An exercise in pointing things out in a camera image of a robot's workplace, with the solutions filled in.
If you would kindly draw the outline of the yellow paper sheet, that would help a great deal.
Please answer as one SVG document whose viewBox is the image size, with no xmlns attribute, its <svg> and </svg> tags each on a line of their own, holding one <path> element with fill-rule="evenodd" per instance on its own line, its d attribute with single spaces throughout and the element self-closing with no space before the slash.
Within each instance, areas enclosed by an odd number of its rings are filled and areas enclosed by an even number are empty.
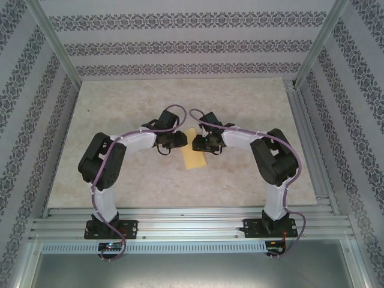
<svg viewBox="0 0 384 288">
<path fill-rule="evenodd" d="M 199 168 L 207 165 L 203 152 L 193 150 L 193 140 L 197 136 L 195 128 L 189 128 L 184 131 L 187 137 L 187 145 L 181 148 L 185 168 L 187 170 Z"/>
</svg>

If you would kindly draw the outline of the grey sheet metal panel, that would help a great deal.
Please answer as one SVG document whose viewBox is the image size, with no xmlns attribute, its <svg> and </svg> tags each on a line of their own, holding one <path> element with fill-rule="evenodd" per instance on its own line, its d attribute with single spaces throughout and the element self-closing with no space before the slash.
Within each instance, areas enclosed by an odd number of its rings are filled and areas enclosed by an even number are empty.
<svg viewBox="0 0 384 288">
<path fill-rule="evenodd" d="M 340 244 L 303 241 L 282 259 L 262 253 L 43 254 L 32 288 L 353 288 Z"/>
</svg>

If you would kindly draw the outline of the aluminium mounting rail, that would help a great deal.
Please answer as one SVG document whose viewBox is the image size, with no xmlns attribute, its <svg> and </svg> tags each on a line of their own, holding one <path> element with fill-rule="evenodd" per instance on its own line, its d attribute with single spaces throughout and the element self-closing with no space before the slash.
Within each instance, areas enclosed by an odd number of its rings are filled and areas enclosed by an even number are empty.
<svg viewBox="0 0 384 288">
<path fill-rule="evenodd" d="M 353 239 L 355 231 L 346 215 L 330 205 L 293 207 L 304 214 L 303 240 Z M 122 220 L 138 222 L 138 241 L 229 241 L 243 239 L 246 218 L 259 218 L 260 207 L 130 208 L 121 209 Z M 32 222 L 28 239 L 47 242 L 82 241 L 90 209 L 50 209 Z"/>
</svg>

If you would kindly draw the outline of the aluminium side rail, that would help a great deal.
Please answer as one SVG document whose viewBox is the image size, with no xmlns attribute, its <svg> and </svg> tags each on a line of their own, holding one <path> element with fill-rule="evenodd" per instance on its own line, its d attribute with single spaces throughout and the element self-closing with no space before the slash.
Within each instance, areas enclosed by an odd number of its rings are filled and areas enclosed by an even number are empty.
<svg viewBox="0 0 384 288">
<path fill-rule="evenodd" d="M 327 203 L 330 205 L 333 214 L 341 215 L 301 92 L 296 90 L 291 80 L 285 80 L 283 84 L 317 202 L 318 204 Z"/>
</svg>

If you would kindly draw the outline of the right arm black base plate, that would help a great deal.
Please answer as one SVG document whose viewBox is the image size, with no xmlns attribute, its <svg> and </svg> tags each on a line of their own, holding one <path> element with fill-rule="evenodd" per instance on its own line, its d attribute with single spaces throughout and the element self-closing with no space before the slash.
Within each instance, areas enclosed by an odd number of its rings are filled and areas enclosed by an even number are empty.
<svg viewBox="0 0 384 288">
<path fill-rule="evenodd" d="M 266 221 L 261 218 L 244 219 L 240 231 L 246 238 L 295 238 L 298 236 L 295 220 Z"/>
</svg>

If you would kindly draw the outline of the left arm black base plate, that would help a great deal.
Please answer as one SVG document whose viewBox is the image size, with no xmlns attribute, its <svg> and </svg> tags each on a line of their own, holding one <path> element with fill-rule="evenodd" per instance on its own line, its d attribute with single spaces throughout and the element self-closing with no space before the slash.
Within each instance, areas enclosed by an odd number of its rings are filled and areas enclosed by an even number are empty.
<svg viewBox="0 0 384 288">
<path fill-rule="evenodd" d="M 136 239 L 138 231 L 138 221 L 136 220 L 119 220 L 115 228 L 125 239 Z M 85 239 L 99 240 L 99 239 L 121 239 L 121 236 L 105 225 L 103 222 L 97 223 L 93 220 L 86 222 Z"/>
</svg>

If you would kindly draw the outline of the aluminium frame post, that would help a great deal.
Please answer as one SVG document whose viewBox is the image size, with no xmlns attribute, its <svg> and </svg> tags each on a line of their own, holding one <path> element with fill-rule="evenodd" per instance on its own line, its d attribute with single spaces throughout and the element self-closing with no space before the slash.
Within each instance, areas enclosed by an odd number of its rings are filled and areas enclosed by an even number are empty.
<svg viewBox="0 0 384 288">
<path fill-rule="evenodd" d="M 67 50 L 65 49 L 64 44 L 55 31 L 49 17 L 43 10 L 43 7 L 40 4 L 40 0 L 24 0 L 24 2 L 34 17 L 35 21 L 39 25 L 40 29 L 42 30 L 54 53 L 57 55 L 61 65 L 69 76 L 76 91 L 79 92 L 82 85 L 81 77 L 77 72 L 76 67 L 73 64 Z"/>
<path fill-rule="evenodd" d="M 293 81 L 295 89 L 300 88 L 300 86 L 304 83 L 307 74 L 310 72 L 318 54 L 323 49 L 323 46 L 345 10 L 348 2 L 349 0 L 335 0 Z"/>
</svg>

